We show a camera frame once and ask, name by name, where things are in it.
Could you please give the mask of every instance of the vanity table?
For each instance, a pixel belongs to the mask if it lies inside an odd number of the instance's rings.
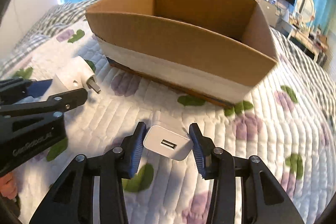
[[[298,45],[300,49],[310,58],[312,58],[314,62],[317,62],[320,49],[315,46],[315,43],[311,39],[309,39],[307,35],[298,30],[295,26],[291,25],[291,27],[292,30],[289,32],[287,38],[290,40],[290,38],[293,37],[297,41],[299,41],[302,44],[302,47]]]

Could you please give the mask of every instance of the metal screw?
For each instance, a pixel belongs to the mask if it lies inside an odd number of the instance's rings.
[[[81,162],[81,161],[83,161],[84,159],[85,159],[85,156],[82,155],[82,154],[76,156],[76,161],[78,161],[78,162]]]
[[[223,154],[224,150],[223,150],[223,148],[215,147],[214,150],[213,150],[213,152],[214,152],[215,154],[220,155],[220,154]]]
[[[251,161],[257,164],[258,162],[260,162],[260,158],[258,156],[251,156]]]
[[[62,112],[59,112],[59,111],[56,111],[56,112],[54,112],[54,114],[53,114],[53,116],[54,116],[55,118],[61,117],[62,115],[63,115],[63,113],[62,113]]]
[[[120,146],[116,146],[115,148],[112,149],[113,153],[119,154],[123,151],[123,149]]]

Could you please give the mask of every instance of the white quilt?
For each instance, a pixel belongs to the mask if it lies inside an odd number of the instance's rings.
[[[90,92],[84,106],[65,114],[69,141],[63,153],[48,162],[47,150],[17,169],[20,220],[24,224],[77,154],[103,154],[132,134],[139,121],[150,126],[155,110],[180,119],[187,128],[197,122],[205,136],[232,155],[259,155],[307,224],[314,222],[334,194],[334,137],[284,57],[244,103],[225,111],[110,67],[86,21],[74,24],[37,48],[22,64],[26,69],[33,68],[32,79],[50,79],[77,55],[93,62],[102,92]],[[144,149],[139,168],[142,167],[146,173],[143,182],[135,190],[126,187],[124,191],[130,224],[205,224],[213,182],[198,174],[192,153],[184,161],[174,161]],[[94,223],[99,223],[98,192],[96,183]],[[236,184],[236,192],[235,220],[241,223],[240,183]]]

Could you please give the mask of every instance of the open cardboard box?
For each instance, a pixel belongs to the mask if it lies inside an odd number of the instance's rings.
[[[219,105],[276,64],[255,0],[100,0],[86,18],[112,65]]]

